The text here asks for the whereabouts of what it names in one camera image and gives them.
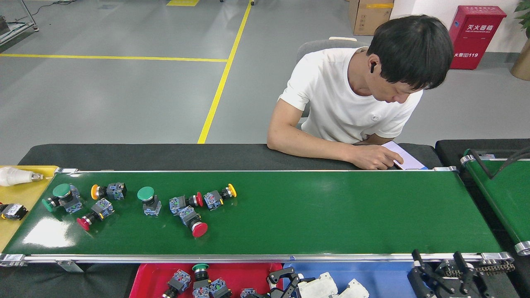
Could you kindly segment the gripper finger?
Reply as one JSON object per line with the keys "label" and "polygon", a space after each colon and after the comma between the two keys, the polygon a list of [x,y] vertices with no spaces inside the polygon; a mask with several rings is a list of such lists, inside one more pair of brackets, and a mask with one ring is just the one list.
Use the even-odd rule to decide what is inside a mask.
{"label": "gripper finger", "polygon": [[408,279],[417,298],[441,298],[439,290],[454,293],[454,287],[436,273],[432,266],[423,262],[418,250],[413,250],[412,258],[413,268],[408,273]]}
{"label": "gripper finger", "polygon": [[270,285],[271,290],[273,290],[275,287],[278,287],[280,290],[283,290],[283,287],[278,286],[278,283],[281,279],[293,279],[296,277],[296,272],[293,267],[287,267],[284,269],[276,270],[274,272],[271,272],[268,275],[268,283]]}
{"label": "gripper finger", "polygon": [[308,281],[308,279],[300,279],[299,276],[290,279],[285,290],[280,290],[278,287],[273,289],[274,298],[292,298],[296,294],[296,290],[299,287],[299,282]]}
{"label": "gripper finger", "polygon": [[483,274],[479,274],[473,265],[468,264],[460,251],[453,254],[453,259],[462,273],[458,293],[467,298],[490,298],[491,293],[483,279]]}

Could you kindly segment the person's right hand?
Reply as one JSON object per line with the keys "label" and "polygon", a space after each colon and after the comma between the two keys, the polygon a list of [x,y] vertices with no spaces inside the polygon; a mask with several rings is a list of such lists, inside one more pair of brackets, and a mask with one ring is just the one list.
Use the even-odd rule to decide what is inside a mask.
{"label": "person's right hand", "polygon": [[395,162],[404,163],[401,155],[381,145],[352,146],[345,160],[364,170],[388,170]]}

